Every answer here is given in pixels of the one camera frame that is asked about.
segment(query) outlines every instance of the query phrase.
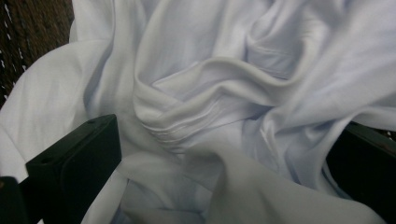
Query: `wicker basket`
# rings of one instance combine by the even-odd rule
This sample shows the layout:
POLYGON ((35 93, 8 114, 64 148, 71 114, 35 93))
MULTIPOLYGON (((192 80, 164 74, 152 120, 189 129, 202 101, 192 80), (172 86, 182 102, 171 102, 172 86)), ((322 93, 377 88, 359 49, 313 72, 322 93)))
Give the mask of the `wicker basket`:
POLYGON ((68 42, 72 0, 5 0, 0 18, 1 107, 25 69, 68 42))

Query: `white fabric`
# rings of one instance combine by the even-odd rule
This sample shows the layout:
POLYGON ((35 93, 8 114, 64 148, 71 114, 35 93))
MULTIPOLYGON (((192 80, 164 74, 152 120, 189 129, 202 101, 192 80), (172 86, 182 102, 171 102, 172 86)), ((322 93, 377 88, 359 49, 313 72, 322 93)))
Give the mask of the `white fabric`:
POLYGON ((353 119, 396 131, 396 2, 73 1, 70 44, 0 113, 0 175, 116 114, 84 223, 383 223, 322 167, 353 119))

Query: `laundry basket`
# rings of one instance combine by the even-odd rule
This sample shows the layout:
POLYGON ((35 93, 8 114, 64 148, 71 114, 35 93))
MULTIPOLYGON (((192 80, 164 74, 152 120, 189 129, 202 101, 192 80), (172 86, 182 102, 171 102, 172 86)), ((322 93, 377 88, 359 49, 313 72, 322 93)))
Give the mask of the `laundry basket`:
POLYGON ((68 42, 73 19, 72 0, 2 1, 0 107, 32 63, 68 42))

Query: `satin fabric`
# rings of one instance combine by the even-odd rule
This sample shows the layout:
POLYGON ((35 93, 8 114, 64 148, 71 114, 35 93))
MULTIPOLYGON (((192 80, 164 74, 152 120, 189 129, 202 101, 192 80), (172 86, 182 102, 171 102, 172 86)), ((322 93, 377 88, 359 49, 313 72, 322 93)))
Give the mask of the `satin fabric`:
POLYGON ((351 120, 396 131, 394 1, 73 5, 70 44, 0 113, 1 175, 116 114, 122 162, 84 223, 383 223, 325 158, 351 120))

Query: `crumpled white sheet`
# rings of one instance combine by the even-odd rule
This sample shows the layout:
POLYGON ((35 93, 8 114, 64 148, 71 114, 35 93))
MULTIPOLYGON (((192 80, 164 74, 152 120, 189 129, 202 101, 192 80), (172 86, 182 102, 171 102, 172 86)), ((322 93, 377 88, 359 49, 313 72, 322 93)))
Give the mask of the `crumpled white sheet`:
POLYGON ((116 114, 123 159, 84 223, 383 223, 325 157, 351 120, 396 131, 395 1, 73 4, 70 44, 0 113, 0 175, 116 114))

